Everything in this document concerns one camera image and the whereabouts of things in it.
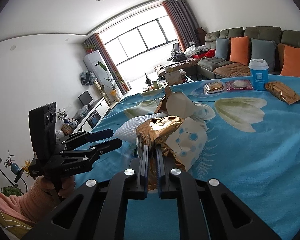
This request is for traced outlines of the pink sleeved left forearm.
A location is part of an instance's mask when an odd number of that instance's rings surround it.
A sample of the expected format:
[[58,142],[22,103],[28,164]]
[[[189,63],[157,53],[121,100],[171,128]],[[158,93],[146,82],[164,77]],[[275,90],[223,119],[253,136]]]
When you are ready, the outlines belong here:
[[0,214],[33,225],[54,209],[55,202],[50,195],[53,189],[53,183],[40,176],[22,196],[8,197],[0,192]]

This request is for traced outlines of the person's left hand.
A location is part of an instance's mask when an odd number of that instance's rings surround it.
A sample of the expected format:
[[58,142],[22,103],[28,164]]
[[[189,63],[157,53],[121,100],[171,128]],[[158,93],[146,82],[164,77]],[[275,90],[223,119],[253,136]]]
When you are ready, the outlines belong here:
[[[47,179],[45,179],[43,176],[38,177],[39,187],[41,190],[43,190],[46,193],[51,193],[55,186],[53,183]],[[63,183],[61,188],[58,190],[58,195],[62,198],[67,198],[72,194],[75,190],[75,177],[70,176],[65,179],[63,179]]]

